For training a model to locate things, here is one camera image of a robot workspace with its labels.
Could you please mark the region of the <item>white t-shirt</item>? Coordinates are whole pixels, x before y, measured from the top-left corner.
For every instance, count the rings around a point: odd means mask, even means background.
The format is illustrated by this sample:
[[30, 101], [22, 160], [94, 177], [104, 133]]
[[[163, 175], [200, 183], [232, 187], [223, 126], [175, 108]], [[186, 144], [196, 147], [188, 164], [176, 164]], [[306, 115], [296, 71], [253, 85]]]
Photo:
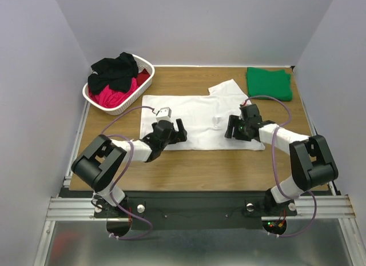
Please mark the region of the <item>white t-shirt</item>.
[[188, 140], [168, 145], [166, 150], [264, 150], [256, 141], [239, 141], [224, 137], [230, 115], [240, 115], [239, 106], [248, 96], [235, 80], [224, 81], [208, 89], [206, 96], [142, 97], [142, 105], [159, 110], [169, 107], [171, 119], [182, 119]]

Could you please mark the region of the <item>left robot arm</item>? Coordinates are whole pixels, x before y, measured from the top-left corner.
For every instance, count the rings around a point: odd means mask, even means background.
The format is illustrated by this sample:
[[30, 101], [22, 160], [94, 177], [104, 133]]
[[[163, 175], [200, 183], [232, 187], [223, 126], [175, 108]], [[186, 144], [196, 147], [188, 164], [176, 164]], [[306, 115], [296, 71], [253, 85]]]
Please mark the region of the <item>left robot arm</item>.
[[126, 194], [114, 180], [120, 165], [154, 161], [168, 145], [188, 139], [180, 118], [176, 123], [160, 120], [153, 123], [152, 128], [151, 133], [133, 141], [116, 141], [100, 134], [71, 165], [71, 171], [106, 201], [108, 211], [115, 217], [127, 211]]

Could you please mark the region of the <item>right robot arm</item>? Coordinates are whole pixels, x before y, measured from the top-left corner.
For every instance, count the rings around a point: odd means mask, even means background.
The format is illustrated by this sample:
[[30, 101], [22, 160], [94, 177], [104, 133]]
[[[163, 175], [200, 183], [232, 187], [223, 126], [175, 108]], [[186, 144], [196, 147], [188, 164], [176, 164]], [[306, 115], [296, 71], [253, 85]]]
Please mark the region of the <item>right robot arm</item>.
[[239, 116], [230, 115], [225, 138], [256, 140], [289, 155], [290, 176], [265, 192], [263, 208], [275, 215], [284, 205], [314, 187], [334, 181], [339, 176], [331, 150], [324, 136], [306, 136], [284, 129], [273, 121], [264, 121], [257, 105], [241, 105]]

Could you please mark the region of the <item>folded green t-shirt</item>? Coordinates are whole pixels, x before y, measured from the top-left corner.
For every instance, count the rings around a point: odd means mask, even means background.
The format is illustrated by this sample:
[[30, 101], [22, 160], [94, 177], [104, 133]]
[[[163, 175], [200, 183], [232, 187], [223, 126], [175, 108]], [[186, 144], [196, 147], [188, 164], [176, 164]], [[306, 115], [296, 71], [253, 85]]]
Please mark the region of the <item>folded green t-shirt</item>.
[[248, 95], [270, 96], [280, 101], [291, 101], [291, 75], [284, 69], [269, 71], [249, 67], [246, 72]]

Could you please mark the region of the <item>dark red t-shirt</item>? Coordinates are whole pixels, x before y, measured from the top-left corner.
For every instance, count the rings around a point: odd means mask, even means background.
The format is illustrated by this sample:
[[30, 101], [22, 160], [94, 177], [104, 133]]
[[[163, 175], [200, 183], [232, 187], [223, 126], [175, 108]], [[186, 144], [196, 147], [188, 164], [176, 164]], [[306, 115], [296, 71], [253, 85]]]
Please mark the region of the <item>dark red t-shirt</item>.
[[139, 72], [136, 78], [137, 86], [140, 87], [145, 81], [148, 80], [149, 77], [150, 73], [146, 69], [143, 69], [141, 72]]

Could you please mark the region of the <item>pink t-shirt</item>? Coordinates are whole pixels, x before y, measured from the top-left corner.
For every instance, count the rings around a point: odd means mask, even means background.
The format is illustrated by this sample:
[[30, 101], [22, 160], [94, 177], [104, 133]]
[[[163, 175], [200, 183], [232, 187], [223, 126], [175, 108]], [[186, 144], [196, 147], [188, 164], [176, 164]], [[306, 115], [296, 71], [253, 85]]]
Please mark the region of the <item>pink t-shirt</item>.
[[138, 83], [136, 78], [132, 78], [131, 88], [128, 92], [120, 92], [112, 90], [109, 85], [106, 86], [100, 94], [92, 94], [88, 91], [89, 97], [97, 105], [103, 108], [115, 108], [120, 106], [125, 100], [127, 100], [138, 89]]

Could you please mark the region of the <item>white plastic basket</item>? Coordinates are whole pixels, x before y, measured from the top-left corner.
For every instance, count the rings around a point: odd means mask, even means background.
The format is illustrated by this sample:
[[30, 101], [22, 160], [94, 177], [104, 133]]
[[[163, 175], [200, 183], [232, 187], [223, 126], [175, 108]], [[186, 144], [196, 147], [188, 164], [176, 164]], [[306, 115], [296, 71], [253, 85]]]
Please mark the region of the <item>white plastic basket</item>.
[[82, 89], [82, 95], [84, 99], [97, 109], [109, 115], [116, 116], [123, 113], [137, 98], [139, 98], [144, 93], [144, 91], [148, 89], [148, 87], [152, 84], [153, 76], [155, 74], [155, 68], [149, 61], [135, 54], [133, 54], [133, 57], [137, 63], [138, 71], [141, 73], [144, 70], [146, 70], [146, 73], [144, 73], [145, 79], [140, 83], [138, 83], [137, 88], [130, 95], [128, 95], [128, 97], [126, 97], [120, 104], [116, 105], [113, 108], [106, 108], [96, 103], [95, 100], [93, 100], [91, 96], [89, 96], [89, 89], [87, 83], [84, 85]]

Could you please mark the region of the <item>black t-shirt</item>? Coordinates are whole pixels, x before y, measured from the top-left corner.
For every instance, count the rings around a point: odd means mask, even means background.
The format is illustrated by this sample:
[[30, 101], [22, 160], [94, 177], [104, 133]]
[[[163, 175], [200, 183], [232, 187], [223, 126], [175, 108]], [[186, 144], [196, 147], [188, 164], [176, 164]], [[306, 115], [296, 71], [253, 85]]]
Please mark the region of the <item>black t-shirt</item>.
[[114, 91], [127, 93], [132, 79], [138, 76], [138, 66], [132, 54], [123, 52], [117, 58], [103, 58], [91, 65], [88, 88], [98, 95], [107, 86]]

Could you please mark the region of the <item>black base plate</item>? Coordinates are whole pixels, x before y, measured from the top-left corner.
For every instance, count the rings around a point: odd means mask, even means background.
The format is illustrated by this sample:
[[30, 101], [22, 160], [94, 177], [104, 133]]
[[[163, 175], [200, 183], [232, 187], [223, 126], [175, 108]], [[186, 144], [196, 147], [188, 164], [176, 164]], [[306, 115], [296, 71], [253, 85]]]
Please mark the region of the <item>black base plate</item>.
[[188, 229], [261, 229], [263, 220], [296, 216], [289, 202], [266, 205], [263, 191], [147, 192], [128, 191], [120, 210], [100, 197], [92, 199], [97, 219], [109, 227], [144, 231]]

